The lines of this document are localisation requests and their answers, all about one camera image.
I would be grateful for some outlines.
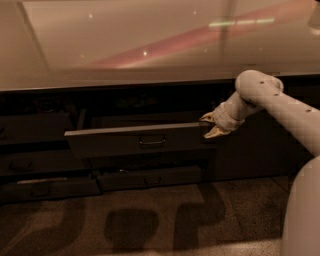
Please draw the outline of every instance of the drawer front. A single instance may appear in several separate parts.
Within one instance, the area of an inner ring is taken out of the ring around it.
[[[0,156],[0,176],[85,169],[70,150],[28,152]]]
[[[0,145],[63,140],[73,126],[68,113],[0,117]]]
[[[105,173],[98,176],[103,191],[197,183],[202,172],[198,166],[165,168],[148,171]]]
[[[57,199],[101,194],[90,177],[24,180],[0,185],[0,203]]]
[[[76,157],[90,158],[214,148],[203,139],[208,129],[196,122],[79,130],[65,136]]]

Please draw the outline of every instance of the cabinet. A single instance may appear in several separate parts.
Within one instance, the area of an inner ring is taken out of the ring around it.
[[[288,92],[297,91],[294,81],[284,81]],[[229,136],[203,138],[211,127],[199,117],[233,87],[227,80],[4,92],[0,202],[299,170],[310,155],[266,112]]]

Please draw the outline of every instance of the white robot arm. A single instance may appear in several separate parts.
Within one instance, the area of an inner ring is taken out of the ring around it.
[[[235,131],[247,116],[262,109],[315,156],[292,185],[281,256],[320,255],[320,111],[284,94],[279,79],[248,70],[237,77],[236,92],[200,118],[215,124],[205,138]]]

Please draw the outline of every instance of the drawer handle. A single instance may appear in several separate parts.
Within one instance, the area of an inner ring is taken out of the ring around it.
[[[141,137],[140,137],[140,140],[139,140],[140,146],[162,146],[165,142],[166,142],[166,137],[165,136],[162,136],[162,140],[160,140],[160,141],[144,142]]]
[[[32,170],[32,162],[30,161],[27,165],[22,166],[22,165],[15,165],[13,162],[9,164],[9,170],[11,171],[31,171]]]
[[[50,185],[48,182],[35,183],[31,188],[32,197],[43,197],[50,195]]]
[[[0,139],[6,139],[7,138],[7,134],[6,134],[6,130],[4,127],[0,128]]]
[[[152,178],[144,178],[144,184],[145,185],[158,185],[161,183],[161,177],[157,177],[156,179]]]

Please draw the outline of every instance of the white countertop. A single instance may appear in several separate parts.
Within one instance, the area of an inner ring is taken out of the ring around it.
[[[319,31],[313,0],[9,1],[0,91],[320,74]]]

